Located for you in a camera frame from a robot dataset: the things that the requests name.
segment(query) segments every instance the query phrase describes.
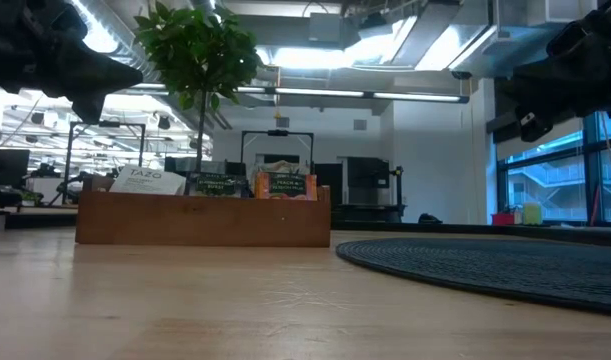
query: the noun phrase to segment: wooden box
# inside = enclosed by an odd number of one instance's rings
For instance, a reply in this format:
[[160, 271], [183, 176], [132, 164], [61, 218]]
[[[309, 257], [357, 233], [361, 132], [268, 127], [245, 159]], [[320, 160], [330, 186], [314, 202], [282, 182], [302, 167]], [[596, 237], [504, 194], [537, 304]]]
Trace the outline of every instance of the wooden box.
[[329, 247], [323, 201], [84, 192], [79, 244]]

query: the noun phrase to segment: plant stem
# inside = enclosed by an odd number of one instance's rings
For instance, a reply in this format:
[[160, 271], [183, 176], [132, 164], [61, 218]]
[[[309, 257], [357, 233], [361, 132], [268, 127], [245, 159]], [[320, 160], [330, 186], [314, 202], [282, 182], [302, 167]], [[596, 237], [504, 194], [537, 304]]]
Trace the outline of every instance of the plant stem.
[[198, 123], [198, 149], [196, 150], [196, 173], [200, 174], [203, 162], [203, 132], [205, 130], [205, 107], [207, 104], [207, 91], [203, 90], [201, 94], [201, 112], [200, 121]]

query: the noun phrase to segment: wooden table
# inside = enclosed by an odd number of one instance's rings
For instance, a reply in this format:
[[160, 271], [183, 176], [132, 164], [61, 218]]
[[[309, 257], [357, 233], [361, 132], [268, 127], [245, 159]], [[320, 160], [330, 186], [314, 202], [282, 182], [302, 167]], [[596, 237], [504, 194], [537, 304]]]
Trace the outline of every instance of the wooden table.
[[332, 249], [75, 246], [72, 229], [8, 231], [8, 359], [611, 360], [611, 318], [399, 279]]

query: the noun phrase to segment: green leaves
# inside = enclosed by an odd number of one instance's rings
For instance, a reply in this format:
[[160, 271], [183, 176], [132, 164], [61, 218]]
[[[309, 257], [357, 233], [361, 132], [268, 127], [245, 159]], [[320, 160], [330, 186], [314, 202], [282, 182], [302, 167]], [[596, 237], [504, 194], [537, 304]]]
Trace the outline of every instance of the green leaves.
[[210, 105], [214, 111], [218, 110], [218, 106], [221, 104], [221, 99], [218, 97], [216, 93], [212, 94], [212, 99], [210, 101]]
[[180, 106], [197, 106], [197, 94], [211, 94], [209, 106], [216, 110], [218, 94], [237, 103], [235, 89], [256, 76], [262, 62], [256, 39], [237, 28], [231, 11], [217, 6], [206, 18], [199, 9], [168, 9], [157, 2], [149, 17], [136, 17], [138, 41], [149, 60], [160, 70], [160, 81], [179, 95]]

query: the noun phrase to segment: dark round rug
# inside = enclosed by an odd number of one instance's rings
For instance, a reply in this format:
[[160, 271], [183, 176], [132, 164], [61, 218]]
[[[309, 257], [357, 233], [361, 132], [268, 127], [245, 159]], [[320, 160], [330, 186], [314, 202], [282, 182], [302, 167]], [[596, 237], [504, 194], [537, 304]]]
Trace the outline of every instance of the dark round rug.
[[611, 314], [611, 248], [524, 240], [385, 239], [336, 254], [405, 278]]

